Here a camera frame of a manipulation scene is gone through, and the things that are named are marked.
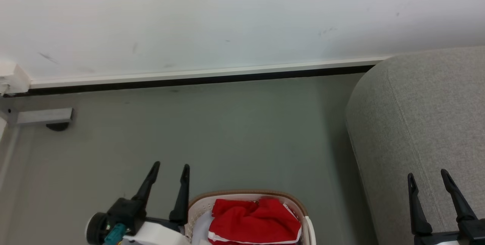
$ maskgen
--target laundry basket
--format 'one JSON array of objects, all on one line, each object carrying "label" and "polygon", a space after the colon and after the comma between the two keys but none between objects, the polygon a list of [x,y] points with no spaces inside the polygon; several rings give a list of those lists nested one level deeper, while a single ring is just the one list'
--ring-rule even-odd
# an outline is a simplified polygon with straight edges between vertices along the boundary
[{"label": "laundry basket", "polygon": [[302,225],[302,235],[298,242],[299,244],[317,244],[313,224],[311,223],[307,210],[303,204],[292,195],[271,190],[228,190],[197,196],[189,204],[189,219],[188,223],[185,225],[185,235],[192,241],[192,228],[194,227],[196,220],[205,212],[212,210],[216,199],[257,201],[261,197],[277,198],[281,203],[286,204],[293,212]]}]

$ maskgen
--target white wall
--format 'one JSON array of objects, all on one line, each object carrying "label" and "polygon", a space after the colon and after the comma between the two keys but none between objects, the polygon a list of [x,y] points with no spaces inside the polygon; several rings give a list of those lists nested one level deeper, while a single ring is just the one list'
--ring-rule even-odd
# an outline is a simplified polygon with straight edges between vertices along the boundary
[{"label": "white wall", "polygon": [[485,0],[0,0],[0,56],[34,80],[485,45]]}]

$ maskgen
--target black baseboard strip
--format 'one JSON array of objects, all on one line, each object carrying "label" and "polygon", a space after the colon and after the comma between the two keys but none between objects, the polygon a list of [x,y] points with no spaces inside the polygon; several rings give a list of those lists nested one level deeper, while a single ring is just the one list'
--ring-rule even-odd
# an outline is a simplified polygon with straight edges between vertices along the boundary
[{"label": "black baseboard strip", "polygon": [[283,78],[301,78],[301,77],[308,77],[308,76],[331,76],[331,75],[365,73],[369,71],[369,69],[371,69],[372,67],[374,67],[374,65],[249,74],[249,75],[212,76],[207,78],[193,78],[193,79],[140,81],[140,82],[127,82],[127,83],[39,88],[39,89],[30,89],[26,93],[21,93],[13,96],[5,95],[5,97],[25,97],[25,96],[31,96],[31,95],[59,95],[59,94],[81,93],[81,92],[135,89],[135,88],[168,87],[168,86],[182,86],[182,85],[208,84],[208,83],[225,83],[225,82],[236,82],[236,81],[283,79]]}]

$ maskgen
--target white cloth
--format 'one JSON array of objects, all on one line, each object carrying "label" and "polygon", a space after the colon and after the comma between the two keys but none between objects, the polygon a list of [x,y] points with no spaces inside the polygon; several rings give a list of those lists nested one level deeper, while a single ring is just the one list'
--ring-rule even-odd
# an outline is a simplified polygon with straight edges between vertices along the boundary
[{"label": "white cloth", "polygon": [[212,211],[205,212],[197,219],[192,228],[192,245],[199,245],[201,240],[208,240],[209,227],[213,219]]}]

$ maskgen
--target gray fabric upholstery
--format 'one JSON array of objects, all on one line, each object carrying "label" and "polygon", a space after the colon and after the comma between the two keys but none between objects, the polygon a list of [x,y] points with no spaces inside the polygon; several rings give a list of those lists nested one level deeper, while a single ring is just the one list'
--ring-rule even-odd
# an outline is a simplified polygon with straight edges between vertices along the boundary
[{"label": "gray fabric upholstery", "polygon": [[362,183],[381,245],[410,245],[407,174],[434,232],[454,231],[447,169],[485,217],[485,48],[401,55],[355,87],[346,112]]}]

